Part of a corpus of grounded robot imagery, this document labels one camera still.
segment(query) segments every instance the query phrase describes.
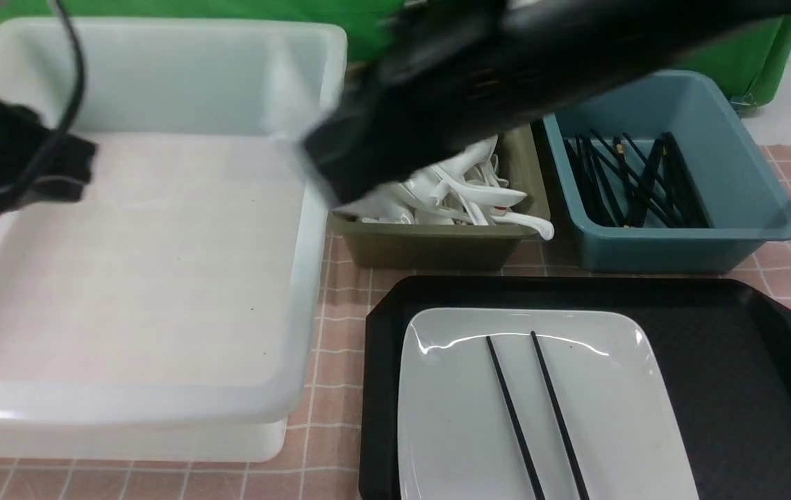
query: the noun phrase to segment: plate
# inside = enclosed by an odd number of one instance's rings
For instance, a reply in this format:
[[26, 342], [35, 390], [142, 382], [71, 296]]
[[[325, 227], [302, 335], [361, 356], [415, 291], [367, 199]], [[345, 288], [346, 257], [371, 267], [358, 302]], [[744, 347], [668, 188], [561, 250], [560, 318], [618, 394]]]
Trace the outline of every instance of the plate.
[[491, 335], [548, 498], [579, 498], [529, 332], [535, 331], [591, 498], [697, 500], [645, 333], [577, 310], [430, 309], [401, 356], [405, 500], [533, 498], [485, 338]]

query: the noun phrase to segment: olive green plastic tray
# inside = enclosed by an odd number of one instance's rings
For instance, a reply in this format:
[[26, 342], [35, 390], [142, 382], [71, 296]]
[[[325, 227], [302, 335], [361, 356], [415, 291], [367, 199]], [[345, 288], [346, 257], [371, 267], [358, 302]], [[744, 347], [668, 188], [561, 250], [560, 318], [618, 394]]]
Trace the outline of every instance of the olive green plastic tray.
[[[504, 134], [503, 149], [506, 154], [500, 161], [500, 174], [510, 181], [510, 188], [528, 193], [513, 208], [515, 212], [550, 218], [531, 127]], [[361, 224], [337, 213], [328, 216], [328, 227], [342, 235], [355, 265], [379, 269], [500, 269], [519, 241], [539, 237], [531, 228], [512, 224]]]

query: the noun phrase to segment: green cloth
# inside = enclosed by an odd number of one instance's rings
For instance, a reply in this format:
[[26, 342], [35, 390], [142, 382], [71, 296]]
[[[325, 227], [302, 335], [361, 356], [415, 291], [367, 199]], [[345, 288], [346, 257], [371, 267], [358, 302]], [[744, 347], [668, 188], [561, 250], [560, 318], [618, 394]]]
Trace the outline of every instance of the green cloth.
[[[350, 60], [374, 57], [388, 42], [381, 20], [404, 0], [65, 0], [75, 16], [249, 18], [326, 22], [349, 36]], [[0, 23], [21, 16], [47, 16], [45, 0], [8, 0]]]
[[[326, 22], [349, 37], [349, 59], [369, 60], [388, 41], [382, 20], [403, 0], [66, 0], [78, 16], [249, 18]], [[0, 23], [46, 16], [44, 0], [9, 0]], [[681, 66], [704, 73], [729, 97], [765, 104], [775, 95], [791, 48], [791, 19], [778, 19], [734, 35], [693, 54]]]
[[681, 64], [709, 76], [723, 94], [764, 105], [775, 97], [791, 50], [791, 18], [763, 22], [703, 48]]

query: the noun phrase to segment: blue plastic bin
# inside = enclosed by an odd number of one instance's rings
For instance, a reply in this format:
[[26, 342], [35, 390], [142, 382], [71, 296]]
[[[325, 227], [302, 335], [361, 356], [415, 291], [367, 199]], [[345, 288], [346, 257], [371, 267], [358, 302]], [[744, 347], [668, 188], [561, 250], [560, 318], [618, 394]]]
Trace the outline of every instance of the blue plastic bin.
[[[728, 272], [764, 242], [791, 240], [791, 201], [706, 76], [662, 71], [545, 117], [544, 129], [585, 269]], [[654, 138], [672, 132], [713, 228], [608, 228], [591, 221], [563, 145], [563, 137], [590, 135], [590, 129], [606, 140], [629, 133], [646, 153]], [[627, 159], [634, 156], [627, 148]], [[630, 167], [642, 173], [642, 162]], [[615, 192], [623, 192], [614, 182]]]

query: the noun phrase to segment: black serving tray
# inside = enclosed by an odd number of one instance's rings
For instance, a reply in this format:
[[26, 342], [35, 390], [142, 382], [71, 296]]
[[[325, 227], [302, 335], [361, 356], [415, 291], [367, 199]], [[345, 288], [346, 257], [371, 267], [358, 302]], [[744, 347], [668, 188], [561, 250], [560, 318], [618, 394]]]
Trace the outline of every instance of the black serving tray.
[[401, 498], [401, 346], [411, 319], [437, 307], [631, 317], [655, 351], [700, 500], [791, 500], [791, 310], [730, 279], [499, 276], [412, 276], [367, 316], [363, 500]]

